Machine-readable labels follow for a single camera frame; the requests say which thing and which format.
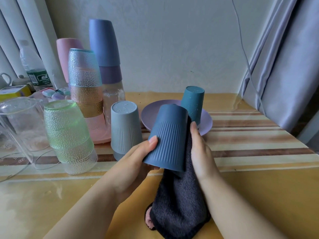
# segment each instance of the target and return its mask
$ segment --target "hand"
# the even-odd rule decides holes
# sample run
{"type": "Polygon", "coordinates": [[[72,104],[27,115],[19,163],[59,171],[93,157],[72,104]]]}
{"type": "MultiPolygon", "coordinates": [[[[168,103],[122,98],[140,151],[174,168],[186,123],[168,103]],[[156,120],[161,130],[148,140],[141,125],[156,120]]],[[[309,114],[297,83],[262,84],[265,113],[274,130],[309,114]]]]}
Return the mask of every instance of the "hand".
{"type": "Polygon", "coordinates": [[[157,145],[157,137],[144,141],[130,149],[116,165],[102,177],[114,190],[118,205],[125,201],[142,183],[150,170],[159,169],[143,163],[145,156],[157,145]]]}
{"type": "Polygon", "coordinates": [[[199,183],[214,177],[220,177],[212,151],[197,130],[196,122],[190,124],[192,135],[192,163],[199,183]]]}

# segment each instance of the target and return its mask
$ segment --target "wooden table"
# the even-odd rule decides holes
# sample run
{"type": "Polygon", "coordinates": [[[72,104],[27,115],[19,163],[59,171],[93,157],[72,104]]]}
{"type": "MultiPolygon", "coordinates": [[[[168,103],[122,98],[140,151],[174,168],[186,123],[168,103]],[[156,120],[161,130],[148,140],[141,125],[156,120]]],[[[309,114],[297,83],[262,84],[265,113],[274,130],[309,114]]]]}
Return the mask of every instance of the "wooden table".
{"type": "MultiPolygon", "coordinates": [[[[126,94],[140,109],[156,100],[181,97],[176,93],[126,94]]],[[[224,171],[222,176],[290,238],[319,238],[319,156],[235,94],[206,94],[203,107],[213,118],[205,140],[224,171]]],[[[149,133],[142,130],[146,139],[149,133]]],[[[88,173],[69,176],[60,164],[46,170],[28,166],[0,183],[0,238],[43,237],[114,165],[108,143],[97,145],[96,151],[99,162],[88,173]]],[[[26,161],[18,160],[0,160],[0,180],[25,166],[26,161]]],[[[54,153],[48,152],[38,167],[55,162],[54,153]]],[[[145,208],[155,197],[161,175],[162,170],[150,173],[119,206],[106,238],[162,238],[144,224],[145,208]]],[[[211,220],[194,238],[222,237],[211,220]]]]}

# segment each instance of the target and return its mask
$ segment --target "forearm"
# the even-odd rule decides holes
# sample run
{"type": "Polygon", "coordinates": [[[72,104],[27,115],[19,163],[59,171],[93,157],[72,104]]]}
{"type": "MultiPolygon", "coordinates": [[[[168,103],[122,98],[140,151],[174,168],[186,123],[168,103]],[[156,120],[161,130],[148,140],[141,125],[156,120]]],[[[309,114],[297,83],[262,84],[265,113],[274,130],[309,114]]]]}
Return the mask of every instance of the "forearm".
{"type": "Polygon", "coordinates": [[[201,183],[209,211],[225,239],[285,238],[221,177],[201,183]]]}
{"type": "Polygon", "coordinates": [[[44,238],[104,238],[117,206],[113,189],[100,179],[44,238]]]}

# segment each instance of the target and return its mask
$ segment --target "yellow box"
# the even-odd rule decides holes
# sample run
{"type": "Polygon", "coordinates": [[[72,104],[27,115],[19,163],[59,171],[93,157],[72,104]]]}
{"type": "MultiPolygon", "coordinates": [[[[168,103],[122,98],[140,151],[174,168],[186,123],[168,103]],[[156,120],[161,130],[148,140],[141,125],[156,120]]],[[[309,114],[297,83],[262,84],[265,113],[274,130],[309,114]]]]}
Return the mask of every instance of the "yellow box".
{"type": "Polygon", "coordinates": [[[0,101],[30,95],[31,91],[27,85],[8,86],[0,90],[0,101]]]}

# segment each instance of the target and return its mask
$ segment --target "striped tablecloth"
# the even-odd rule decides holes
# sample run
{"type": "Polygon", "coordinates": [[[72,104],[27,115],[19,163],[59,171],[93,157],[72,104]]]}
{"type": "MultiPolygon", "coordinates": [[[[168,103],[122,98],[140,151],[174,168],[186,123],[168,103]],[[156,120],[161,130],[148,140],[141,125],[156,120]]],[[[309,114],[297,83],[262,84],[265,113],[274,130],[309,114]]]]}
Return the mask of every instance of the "striped tablecloth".
{"type": "MultiPolygon", "coordinates": [[[[306,145],[254,109],[207,110],[213,119],[213,127],[204,136],[221,171],[244,171],[261,169],[298,169],[319,167],[319,156],[306,145]]],[[[142,126],[143,138],[149,131],[142,126]]],[[[116,160],[110,143],[95,145],[98,162],[88,173],[70,176],[66,174],[51,148],[36,152],[37,170],[14,151],[1,152],[0,180],[17,173],[10,181],[60,180],[98,178],[109,170],[116,160]]],[[[162,170],[150,175],[160,175],[162,170]]]]}

